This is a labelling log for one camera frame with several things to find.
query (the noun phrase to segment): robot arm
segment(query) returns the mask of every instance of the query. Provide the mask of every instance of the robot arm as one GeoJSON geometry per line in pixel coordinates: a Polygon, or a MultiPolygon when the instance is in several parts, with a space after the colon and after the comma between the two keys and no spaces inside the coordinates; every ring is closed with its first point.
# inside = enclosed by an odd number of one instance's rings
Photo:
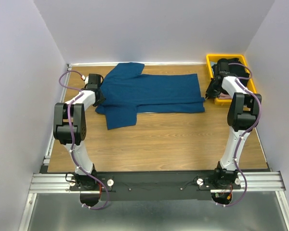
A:
{"type": "Polygon", "coordinates": [[[255,97],[261,102],[261,95],[250,95],[240,83],[238,77],[229,72],[227,60],[219,60],[215,76],[207,92],[207,98],[217,97],[221,88],[226,90],[232,98],[227,116],[229,138],[225,152],[214,170],[213,182],[217,188],[234,183],[237,177],[237,166],[242,149],[251,127],[259,116],[259,105],[255,97]]]}
{"type": "MultiPolygon", "coordinates": [[[[94,164],[87,154],[84,139],[86,137],[86,118],[85,111],[91,106],[100,104],[104,97],[100,91],[101,76],[89,74],[88,83],[85,88],[79,92],[70,101],[57,103],[54,107],[53,136],[70,152],[72,146],[71,130],[67,122],[67,106],[71,103],[71,117],[73,118],[73,131],[75,136],[74,158],[82,168],[92,175],[96,175],[94,164]]],[[[75,173],[85,175],[83,171],[75,166],[75,173]]]]}

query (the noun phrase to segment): blue shirt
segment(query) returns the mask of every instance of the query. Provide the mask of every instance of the blue shirt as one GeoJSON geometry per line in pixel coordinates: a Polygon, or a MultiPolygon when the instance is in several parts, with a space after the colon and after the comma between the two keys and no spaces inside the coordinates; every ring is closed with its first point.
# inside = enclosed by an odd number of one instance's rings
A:
{"type": "Polygon", "coordinates": [[[101,86],[106,100],[95,111],[105,114],[107,128],[133,126],[137,113],[204,112],[197,74],[147,75],[144,64],[118,64],[101,86]]]}

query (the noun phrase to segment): white cable clip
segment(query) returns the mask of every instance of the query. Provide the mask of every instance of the white cable clip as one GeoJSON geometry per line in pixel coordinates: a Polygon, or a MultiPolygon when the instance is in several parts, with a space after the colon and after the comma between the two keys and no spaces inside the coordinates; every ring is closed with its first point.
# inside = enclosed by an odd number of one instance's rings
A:
{"type": "Polygon", "coordinates": [[[89,77],[86,77],[84,81],[85,81],[85,84],[88,84],[88,82],[89,82],[89,77]]]}

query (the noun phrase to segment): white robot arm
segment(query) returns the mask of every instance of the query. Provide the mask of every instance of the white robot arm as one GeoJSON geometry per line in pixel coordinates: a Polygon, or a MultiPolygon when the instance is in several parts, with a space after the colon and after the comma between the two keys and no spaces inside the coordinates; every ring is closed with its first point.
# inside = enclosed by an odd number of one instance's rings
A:
{"type": "MultiPolygon", "coordinates": [[[[83,90],[77,96],[75,96],[73,99],[71,99],[70,101],[67,101],[65,103],[70,104],[70,102],[72,102],[72,101],[74,101],[73,105],[83,104],[84,111],[86,111],[89,106],[92,106],[93,104],[95,104],[95,93],[94,93],[94,91],[83,90]]],[[[71,146],[72,146],[71,143],[67,143],[64,145],[64,147],[67,149],[68,152],[71,150],[71,146]]],[[[93,166],[92,161],[88,157],[85,141],[81,141],[79,145],[74,145],[74,157],[75,157],[77,163],[79,163],[79,165],[81,165],[86,172],[92,173],[94,166],[93,166]]],[[[83,171],[81,171],[79,168],[77,168],[75,163],[74,163],[74,166],[75,166],[75,173],[76,174],[85,175],[85,173],[83,171]]]]}
{"type": "MultiPolygon", "coordinates": [[[[228,94],[233,98],[235,93],[247,94],[243,89],[236,83],[237,77],[227,76],[223,78],[222,88],[225,89],[228,94]]],[[[229,138],[226,145],[225,152],[220,160],[221,167],[227,169],[228,171],[235,171],[236,165],[234,163],[235,149],[238,143],[238,140],[241,139],[237,154],[236,162],[239,163],[239,159],[243,150],[244,143],[247,137],[250,135],[250,132],[244,133],[245,130],[235,131],[233,127],[229,127],[229,138]]]]}

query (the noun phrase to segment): screw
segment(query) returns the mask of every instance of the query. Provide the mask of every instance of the screw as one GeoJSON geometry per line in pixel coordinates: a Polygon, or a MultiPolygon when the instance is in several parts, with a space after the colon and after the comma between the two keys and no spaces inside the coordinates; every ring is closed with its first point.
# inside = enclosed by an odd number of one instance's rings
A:
{"type": "Polygon", "coordinates": [[[240,180],[239,178],[236,178],[235,184],[236,184],[236,185],[240,185],[240,184],[241,184],[241,180],[240,180]]]}
{"type": "Polygon", "coordinates": [[[197,180],[197,185],[202,186],[203,185],[203,179],[199,178],[197,180]]]}
{"type": "Polygon", "coordinates": [[[107,185],[108,185],[109,187],[113,186],[113,185],[114,185],[114,181],[113,181],[112,179],[109,179],[109,180],[107,181],[107,185]]]}

